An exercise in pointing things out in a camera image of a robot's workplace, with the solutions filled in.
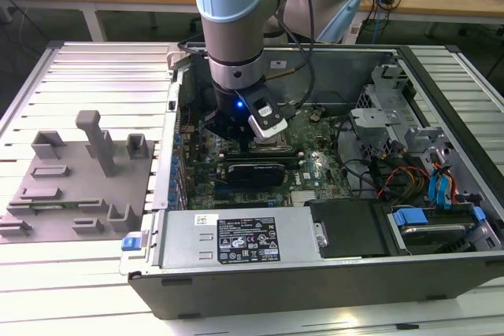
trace gray post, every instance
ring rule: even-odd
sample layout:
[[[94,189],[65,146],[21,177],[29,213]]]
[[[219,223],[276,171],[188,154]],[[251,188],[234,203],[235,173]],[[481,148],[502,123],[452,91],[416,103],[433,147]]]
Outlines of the gray post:
[[[100,113],[96,110],[81,110],[77,115],[76,125],[83,130],[93,148],[106,177],[113,176],[116,164],[113,162],[113,152],[103,138],[102,129],[99,127]]]

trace blue latch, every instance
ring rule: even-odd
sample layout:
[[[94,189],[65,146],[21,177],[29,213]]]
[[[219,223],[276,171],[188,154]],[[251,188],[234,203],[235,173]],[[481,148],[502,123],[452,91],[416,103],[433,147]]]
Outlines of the blue latch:
[[[399,209],[393,214],[395,223],[401,227],[410,224],[426,224],[428,223],[425,217],[424,210],[421,208],[404,208]]]
[[[478,223],[482,223],[484,220],[487,219],[487,216],[485,215],[483,209],[480,206],[475,206],[474,209],[472,210],[472,213],[474,214]]]
[[[123,243],[121,245],[121,249],[124,251],[124,252],[128,252],[128,251],[140,251],[142,249],[142,247],[140,246],[140,243],[141,243],[141,238],[138,237],[138,238],[135,238],[135,237],[132,237],[132,236],[127,236],[125,238],[123,238]]]

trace sticker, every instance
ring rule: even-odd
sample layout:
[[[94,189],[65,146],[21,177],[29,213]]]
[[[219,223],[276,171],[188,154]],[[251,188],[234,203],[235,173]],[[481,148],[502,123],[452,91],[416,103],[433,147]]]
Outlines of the sticker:
[[[271,61],[269,67],[273,69],[285,69],[287,68],[287,61]]]
[[[280,261],[275,218],[217,220],[217,256],[221,264]]]
[[[215,226],[218,219],[218,214],[196,214],[195,226]]]

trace floor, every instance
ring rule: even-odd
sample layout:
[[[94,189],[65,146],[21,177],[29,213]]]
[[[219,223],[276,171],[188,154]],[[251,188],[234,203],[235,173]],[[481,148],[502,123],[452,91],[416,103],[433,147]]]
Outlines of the floor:
[[[5,112],[24,80],[37,62],[36,51],[43,52],[46,42],[37,30],[15,9],[13,21],[0,25],[0,116]],[[90,41],[79,11],[30,9],[28,16],[52,40]],[[194,15],[159,13],[158,28],[150,27],[147,13],[100,12],[109,41],[180,41],[191,35],[189,20]],[[469,25],[465,36],[460,24],[440,24],[434,37],[426,37],[426,23],[392,21],[378,35],[379,44],[456,45],[486,75],[498,57],[504,54],[504,38],[496,35],[497,26]],[[374,25],[368,26],[359,43],[371,43]],[[504,62],[490,78],[504,93]]]

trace table leg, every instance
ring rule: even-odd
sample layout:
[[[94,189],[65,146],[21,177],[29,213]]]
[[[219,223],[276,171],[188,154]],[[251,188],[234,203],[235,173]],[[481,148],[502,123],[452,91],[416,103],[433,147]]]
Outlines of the table leg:
[[[367,14],[365,12],[357,12],[355,14],[354,19],[352,20],[352,24],[345,32],[343,36],[342,44],[343,45],[355,45],[357,43],[357,38],[359,36],[359,32],[361,31],[361,26],[364,20],[366,19]]]
[[[87,28],[89,29],[89,34],[93,42],[105,42],[107,36],[102,23],[96,15],[96,10],[88,8],[82,9],[81,11],[84,14],[84,19],[86,19]]]
[[[437,29],[438,25],[439,25],[439,23],[431,23],[428,26],[427,30],[425,31],[425,35],[427,37],[432,37],[434,35],[435,30]]]
[[[0,22],[3,24],[10,24],[13,18],[10,16],[7,7],[0,7]]]
[[[150,27],[153,29],[157,29],[159,26],[158,15],[155,12],[149,12],[149,18],[150,18]]]

